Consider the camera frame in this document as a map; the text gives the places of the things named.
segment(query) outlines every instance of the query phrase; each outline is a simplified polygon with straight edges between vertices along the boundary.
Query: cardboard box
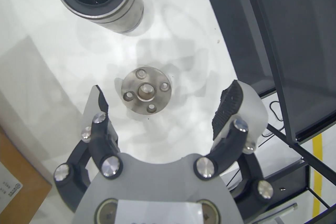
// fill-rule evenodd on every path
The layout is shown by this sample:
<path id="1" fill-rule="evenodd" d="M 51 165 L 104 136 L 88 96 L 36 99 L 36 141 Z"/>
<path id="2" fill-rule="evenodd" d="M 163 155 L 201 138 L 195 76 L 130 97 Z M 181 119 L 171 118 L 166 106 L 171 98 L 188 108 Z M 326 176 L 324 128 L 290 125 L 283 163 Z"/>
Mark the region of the cardboard box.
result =
<path id="1" fill-rule="evenodd" d="M 19 181 L 12 186 L 0 179 L 0 197 L 1 194 L 3 200 L 12 197 L 0 213 L 0 223 L 29 224 L 51 190 L 51 184 L 13 146 L 1 127 L 0 162 Z"/>

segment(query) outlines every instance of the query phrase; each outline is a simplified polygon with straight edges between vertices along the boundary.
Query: yellow floor stripe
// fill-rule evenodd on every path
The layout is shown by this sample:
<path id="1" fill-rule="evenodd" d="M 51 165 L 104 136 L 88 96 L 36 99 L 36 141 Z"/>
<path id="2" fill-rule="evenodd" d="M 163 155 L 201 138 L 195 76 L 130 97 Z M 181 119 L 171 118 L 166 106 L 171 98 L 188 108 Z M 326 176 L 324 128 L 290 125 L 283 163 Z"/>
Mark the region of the yellow floor stripe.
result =
<path id="1" fill-rule="evenodd" d="M 322 134 L 316 135 L 313 138 L 313 155 L 320 161 L 323 161 L 322 151 Z M 314 191 L 318 196 L 322 194 L 322 175 L 314 170 Z M 319 215 L 320 202 L 314 197 L 313 217 Z"/>

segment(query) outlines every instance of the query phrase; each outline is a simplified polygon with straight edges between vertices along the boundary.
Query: textured gripper pad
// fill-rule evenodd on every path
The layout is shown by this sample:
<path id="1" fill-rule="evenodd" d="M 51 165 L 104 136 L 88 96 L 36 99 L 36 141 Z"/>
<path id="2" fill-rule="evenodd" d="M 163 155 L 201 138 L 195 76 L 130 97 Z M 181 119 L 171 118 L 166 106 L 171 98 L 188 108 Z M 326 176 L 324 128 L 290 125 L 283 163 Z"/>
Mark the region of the textured gripper pad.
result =
<path id="1" fill-rule="evenodd" d="M 223 129 L 230 117 L 238 112 L 243 102 L 243 91 L 237 80 L 234 80 L 227 89 L 223 90 L 220 99 L 220 105 L 212 120 L 213 140 Z"/>

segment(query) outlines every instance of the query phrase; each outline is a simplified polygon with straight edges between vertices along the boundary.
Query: metal flange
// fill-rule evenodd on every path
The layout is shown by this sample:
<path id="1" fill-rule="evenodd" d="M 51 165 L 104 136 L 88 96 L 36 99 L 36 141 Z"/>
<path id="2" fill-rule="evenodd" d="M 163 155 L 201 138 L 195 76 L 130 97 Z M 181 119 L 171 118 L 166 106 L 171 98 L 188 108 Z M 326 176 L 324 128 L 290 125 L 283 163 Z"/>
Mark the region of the metal flange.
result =
<path id="1" fill-rule="evenodd" d="M 171 97 L 171 83 L 167 76 L 153 67 L 130 72 L 121 85 L 122 101 L 126 107 L 143 115 L 163 110 Z"/>

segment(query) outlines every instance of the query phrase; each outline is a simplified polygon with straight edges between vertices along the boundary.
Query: label on box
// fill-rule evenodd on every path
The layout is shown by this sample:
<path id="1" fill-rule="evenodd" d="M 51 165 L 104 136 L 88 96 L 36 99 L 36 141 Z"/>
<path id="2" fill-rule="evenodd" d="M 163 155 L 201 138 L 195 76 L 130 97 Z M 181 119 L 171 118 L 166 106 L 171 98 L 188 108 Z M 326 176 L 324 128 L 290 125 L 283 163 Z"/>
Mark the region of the label on box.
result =
<path id="1" fill-rule="evenodd" d="M 23 187 L 7 168 L 0 163 L 0 213 Z"/>

